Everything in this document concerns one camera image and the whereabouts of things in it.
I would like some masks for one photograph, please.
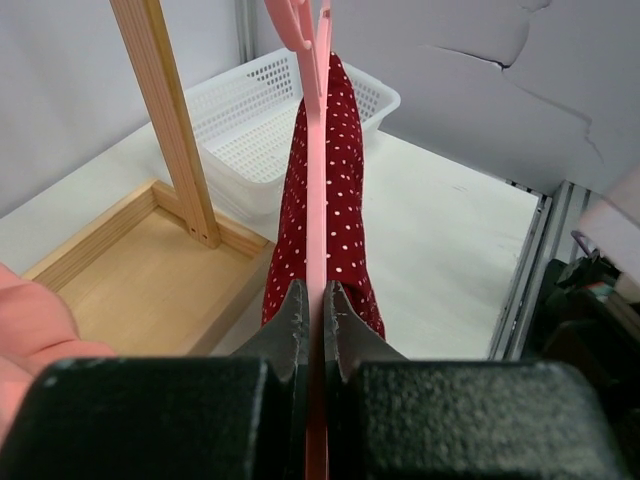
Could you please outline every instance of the white table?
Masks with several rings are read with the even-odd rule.
[[[485,358],[537,198],[381,132],[365,161],[367,260],[389,342],[410,358]],[[150,177],[170,183],[146,125],[0,219],[0,262],[25,272]],[[276,240],[277,215],[242,223]],[[215,353],[257,330],[260,300]]]

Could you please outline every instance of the wooden post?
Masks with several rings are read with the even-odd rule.
[[[160,149],[184,212],[190,235],[220,244],[180,77],[159,0],[111,0],[120,32]]]

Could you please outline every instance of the wooden frame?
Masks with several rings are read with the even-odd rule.
[[[80,335],[122,355],[205,355],[264,286],[273,245],[217,214],[221,245],[189,238],[171,187],[152,180],[29,270]]]

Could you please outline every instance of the white wall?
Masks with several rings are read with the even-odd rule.
[[[281,46],[258,0],[260,53]],[[640,152],[637,0],[336,0],[334,47],[399,91],[383,129],[551,193]]]
[[[233,0],[162,6],[185,88],[239,63]],[[148,116],[107,0],[2,0],[0,45],[1,217]]]

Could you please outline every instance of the wooden tray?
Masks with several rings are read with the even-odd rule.
[[[264,286],[273,245],[216,213],[222,244],[190,236],[173,189],[150,181],[33,267],[86,340],[121,355],[208,354]]]

